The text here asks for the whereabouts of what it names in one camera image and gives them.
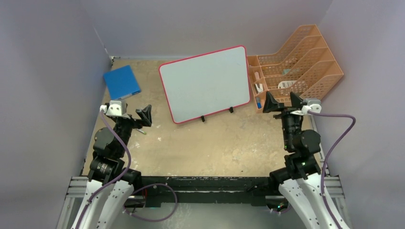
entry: gray floor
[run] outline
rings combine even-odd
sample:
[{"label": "gray floor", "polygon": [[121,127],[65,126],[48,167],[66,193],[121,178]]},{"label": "gray floor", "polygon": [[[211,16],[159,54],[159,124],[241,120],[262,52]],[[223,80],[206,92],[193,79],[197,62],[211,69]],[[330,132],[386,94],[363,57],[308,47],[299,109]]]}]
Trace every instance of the gray floor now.
[{"label": "gray floor", "polygon": [[[173,204],[141,209],[138,214],[158,219],[168,215]],[[248,204],[179,204],[174,215],[159,223],[144,222],[120,214],[113,228],[119,229],[283,229],[305,228],[294,210],[281,216],[267,207]]]}]

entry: whiteboard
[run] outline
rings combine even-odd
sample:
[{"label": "whiteboard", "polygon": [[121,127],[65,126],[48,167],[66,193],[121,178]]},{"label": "whiteboard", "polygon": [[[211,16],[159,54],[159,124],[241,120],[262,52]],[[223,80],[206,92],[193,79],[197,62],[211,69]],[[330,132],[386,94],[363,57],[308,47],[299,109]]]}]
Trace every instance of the whiteboard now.
[{"label": "whiteboard", "polygon": [[159,72],[177,124],[250,101],[244,46],[164,63]]}]

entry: gray wall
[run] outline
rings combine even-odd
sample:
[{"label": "gray wall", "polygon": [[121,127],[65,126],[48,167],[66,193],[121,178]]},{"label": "gray wall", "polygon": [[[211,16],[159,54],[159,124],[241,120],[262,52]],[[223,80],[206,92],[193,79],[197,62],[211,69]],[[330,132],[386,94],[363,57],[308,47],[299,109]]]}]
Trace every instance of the gray wall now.
[{"label": "gray wall", "polygon": [[81,0],[110,55],[191,56],[234,45],[276,52],[332,0]]},{"label": "gray wall", "polygon": [[55,228],[109,58],[79,1],[0,1],[1,228]]},{"label": "gray wall", "polygon": [[[357,117],[330,161],[331,171],[341,176],[355,228],[405,224],[404,12],[401,0],[334,0],[320,23],[345,73],[322,111]],[[350,122],[316,121],[325,150]]]}]

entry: blue box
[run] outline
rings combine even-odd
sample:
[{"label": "blue box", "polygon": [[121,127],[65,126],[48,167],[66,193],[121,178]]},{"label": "blue box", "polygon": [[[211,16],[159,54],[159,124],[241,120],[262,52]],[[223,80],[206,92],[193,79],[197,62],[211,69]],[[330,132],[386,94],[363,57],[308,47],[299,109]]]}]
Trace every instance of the blue box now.
[{"label": "blue box", "polygon": [[140,87],[129,65],[104,74],[111,99],[125,99],[140,93]]}]

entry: worn wooden surface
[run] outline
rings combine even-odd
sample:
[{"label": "worn wooden surface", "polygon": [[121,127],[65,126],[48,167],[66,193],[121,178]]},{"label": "worn wooden surface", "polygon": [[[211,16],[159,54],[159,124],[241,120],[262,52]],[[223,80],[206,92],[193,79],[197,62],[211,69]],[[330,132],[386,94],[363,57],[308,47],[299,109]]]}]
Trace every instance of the worn wooden surface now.
[{"label": "worn wooden surface", "polygon": [[[131,168],[145,176],[268,176],[284,166],[281,121],[273,114],[256,114],[253,99],[234,113],[220,112],[175,124],[163,91],[158,67],[167,61],[115,60],[112,69],[130,65],[142,92],[126,99],[127,112],[152,105],[152,127],[147,135],[133,130],[128,143]],[[103,103],[109,102],[108,90]],[[83,175],[92,160],[94,133],[104,127],[97,119],[87,152]],[[309,129],[306,117],[302,129]]]}]

